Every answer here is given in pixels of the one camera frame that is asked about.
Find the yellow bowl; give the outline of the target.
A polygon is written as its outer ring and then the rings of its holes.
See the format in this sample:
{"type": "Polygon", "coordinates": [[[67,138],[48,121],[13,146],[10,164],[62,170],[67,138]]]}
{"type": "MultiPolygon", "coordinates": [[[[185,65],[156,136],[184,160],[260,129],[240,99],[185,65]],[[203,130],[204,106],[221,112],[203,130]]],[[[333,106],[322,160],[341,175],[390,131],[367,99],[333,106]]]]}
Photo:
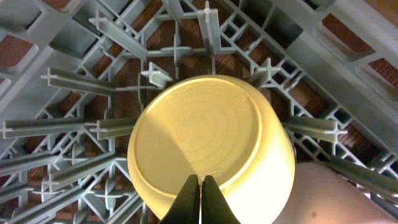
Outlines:
{"type": "Polygon", "coordinates": [[[139,196],[165,217],[189,175],[212,176],[241,223],[272,223],[292,190],[295,156],[265,96],[226,75],[179,82],[140,115],[127,151],[139,196]]]}

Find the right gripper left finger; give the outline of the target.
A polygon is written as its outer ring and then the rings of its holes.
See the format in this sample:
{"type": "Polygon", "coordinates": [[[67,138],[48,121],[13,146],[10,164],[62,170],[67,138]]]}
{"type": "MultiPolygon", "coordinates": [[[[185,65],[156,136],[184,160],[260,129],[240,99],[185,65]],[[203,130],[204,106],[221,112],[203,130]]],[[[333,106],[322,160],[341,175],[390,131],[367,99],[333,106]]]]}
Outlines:
{"type": "Polygon", "coordinates": [[[200,186],[197,175],[190,175],[160,224],[199,224],[200,186]]]}

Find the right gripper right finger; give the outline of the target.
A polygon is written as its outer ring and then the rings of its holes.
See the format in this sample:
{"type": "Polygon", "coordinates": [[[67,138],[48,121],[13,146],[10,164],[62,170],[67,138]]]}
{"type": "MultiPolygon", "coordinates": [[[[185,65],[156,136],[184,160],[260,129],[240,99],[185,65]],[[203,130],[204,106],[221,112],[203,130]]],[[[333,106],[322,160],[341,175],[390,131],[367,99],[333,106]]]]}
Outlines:
{"type": "Polygon", "coordinates": [[[240,224],[211,175],[205,177],[201,189],[202,224],[240,224]]]}

